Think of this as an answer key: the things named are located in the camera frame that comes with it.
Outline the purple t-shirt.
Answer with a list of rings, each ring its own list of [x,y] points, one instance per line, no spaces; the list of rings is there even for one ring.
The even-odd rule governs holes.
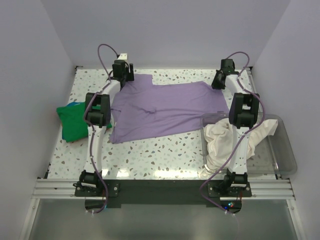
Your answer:
[[[111,105],[113,144],[157,138],[200,129],[200,117],[229,111],[220,90],[204,81],[153,84],[150,74],[136,74]]]

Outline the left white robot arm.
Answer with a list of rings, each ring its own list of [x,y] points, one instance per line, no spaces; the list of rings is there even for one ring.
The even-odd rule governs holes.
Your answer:
[[[104,190],[102,179],[102,148],[107,126],[112,123],[111,106],[117,93],[127,82],[134,80],[133,64],[128,63],[125,53],[118,55],[112,64],[113,76],[98,92],[88,92],[85,96],[84,122],[88,130],[87,157],[79,177],[80,187],[92,196],[99,196]]]

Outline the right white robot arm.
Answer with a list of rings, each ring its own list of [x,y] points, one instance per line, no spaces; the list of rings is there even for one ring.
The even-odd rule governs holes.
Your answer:
[[[222,59],[220,69],[216,71],[211,87],[215,90],[229,89],[233,95],[228,114],[232,125],[233,150],[228,159],[226,175],[219,188],[230,197],[235,196],[248,184],[247,154],[250,130],[258,120],[259,96],[248,91],[235,70],[230,58]]]

